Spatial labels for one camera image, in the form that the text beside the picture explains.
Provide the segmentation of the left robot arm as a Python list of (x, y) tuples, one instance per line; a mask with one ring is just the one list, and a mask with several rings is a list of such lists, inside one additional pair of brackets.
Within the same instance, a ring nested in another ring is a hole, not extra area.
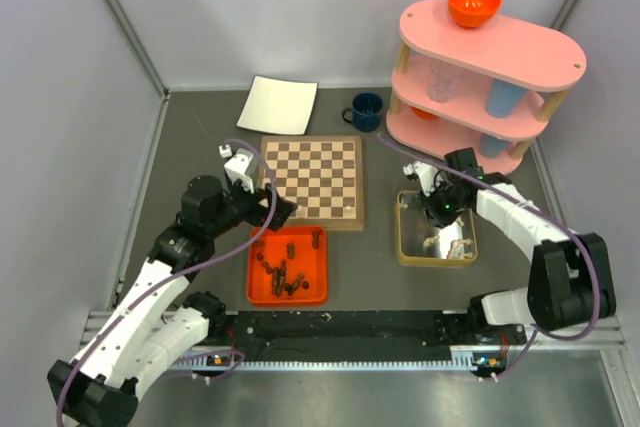
[(226, 334), (225, 307), (210, 293), (187, 297), (163, 327), (156, 324), (201, 265), (224, 261), (214, 241), (246, 222), (276, 231), (296, 210), (271, 186), (246, 190), (240, 180), (192, 179), (175, 221), (157, 238), (131, 289), (98, 334), (72, 360), (58, 360), (47, 381), (56, 422), (126, 426), (149, 388), (191, 347)]

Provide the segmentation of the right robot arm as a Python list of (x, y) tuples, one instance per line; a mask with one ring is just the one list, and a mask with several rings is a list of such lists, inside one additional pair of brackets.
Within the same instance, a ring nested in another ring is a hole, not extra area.
[(474, 297), (466, 327), (487, 343), (504, 325), (532, 324), (553, 332), (609, 318), (617, 302), (608, 248), (596, 233), (578, 234), (542, 212), (500, 172), (487, 173), (471, 148), (446, 154), (445, 161), (415, 161), (403, 169), (420, 185), (419, 203), (437, 228), (471, 211), (493, 224), (530, 263), (524, 288)]

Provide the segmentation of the wooden chess board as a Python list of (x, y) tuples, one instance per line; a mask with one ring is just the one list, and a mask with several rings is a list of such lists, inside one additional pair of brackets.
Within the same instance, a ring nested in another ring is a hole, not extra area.
[[(264, 136), (261, 153), (278, 193), (297, 207), (288, 226), (315, 225), (332, 231), (362, 231), (365, 198), (362, 138), (359, 135)], [(354, 215), (344, 216), (351, 206)]]

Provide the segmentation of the dark long chess piece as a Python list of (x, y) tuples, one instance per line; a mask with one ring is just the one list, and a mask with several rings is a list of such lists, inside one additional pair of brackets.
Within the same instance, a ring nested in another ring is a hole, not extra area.
[(279, 269), (272, 272), (271, 293), (275, 296), (281, 295), (281, 274)]

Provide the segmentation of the orange plastic tray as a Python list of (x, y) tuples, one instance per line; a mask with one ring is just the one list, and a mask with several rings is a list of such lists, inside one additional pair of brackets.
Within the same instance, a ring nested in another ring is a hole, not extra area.
[[(318, 249), (312, 233), (321, 231)], [(287, 258), (286, 247), (295, 246), (295, 258)], [(271, 293), (272, 272), (281, 274), (281, 295)], [(283, 227), (270, 230), (248, 250), (246, 297), (256, 307), (311, 307), (323, 305), (329, 296), (327, 236), (319, 226)]]

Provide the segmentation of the white square plate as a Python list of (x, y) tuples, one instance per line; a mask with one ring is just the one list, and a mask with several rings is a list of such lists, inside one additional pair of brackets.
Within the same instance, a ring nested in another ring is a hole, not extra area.
[(318, 84), (314, 82), (256, 75), (236, 126), (273, 135), (303, 135), (310, 121), (317, 90)]

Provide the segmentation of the light blue plastic cup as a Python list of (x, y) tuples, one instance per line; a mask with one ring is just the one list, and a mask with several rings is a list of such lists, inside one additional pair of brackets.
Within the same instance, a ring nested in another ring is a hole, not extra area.
[(494, 79), (486, 101), (486, 111), (495, 118), (508, 117), (527, 90), (515, 84)]

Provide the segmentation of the pink three-tier shelf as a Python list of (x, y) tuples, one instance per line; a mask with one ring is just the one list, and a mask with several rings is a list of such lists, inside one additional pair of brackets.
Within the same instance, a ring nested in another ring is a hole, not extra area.
[[(520, 165), (587, 68), (582, 48), (562, 32), (501, 14), (481, 27), (464, 29), (450, 17), (446, 0), (407, 7), (399, 35), (386, 116), (389, 134), (438, 158), (471, 147), (489, 172), (510, 174)], [(450, 102), (434, 102), (427, 94), (431, 59), (463, 69)], [(527, 90), (506, 118), (486, 111), (494, 79)]]

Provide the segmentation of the dark blue enamel mug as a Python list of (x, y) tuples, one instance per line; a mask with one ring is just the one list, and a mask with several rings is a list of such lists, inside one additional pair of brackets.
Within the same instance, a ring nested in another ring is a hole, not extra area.
[(344, 109), (342, 119), (360, 132), (373, 132), (381, 123), (384, 103), (382, 98), (373, 92), (357, 94), (351, 106)]

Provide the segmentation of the clear plastic cup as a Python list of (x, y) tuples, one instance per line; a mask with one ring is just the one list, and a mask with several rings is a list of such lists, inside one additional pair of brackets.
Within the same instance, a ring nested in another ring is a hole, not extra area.
[(430, 60), (430, 76), (427, 88), (429, 98), (438, 103), (450, 102), (461, 81), (463, 69), (438, 59)]

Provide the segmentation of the orange plastic bowl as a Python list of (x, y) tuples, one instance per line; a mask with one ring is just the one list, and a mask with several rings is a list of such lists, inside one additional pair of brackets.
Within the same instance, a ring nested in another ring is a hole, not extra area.
[(500, 10), (502, 0), (447, 0), (452, 20), (462, 28), (473, 29), (489, 22)]

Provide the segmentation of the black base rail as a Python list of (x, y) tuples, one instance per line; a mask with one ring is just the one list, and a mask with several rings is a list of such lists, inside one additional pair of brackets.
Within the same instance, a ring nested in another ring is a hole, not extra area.
[(228, 317), (248, 361), (447, 360), (455, 346), (522, 346), (517, 326), (476, 329), (465, 314), (430, 310), (240, 311)]

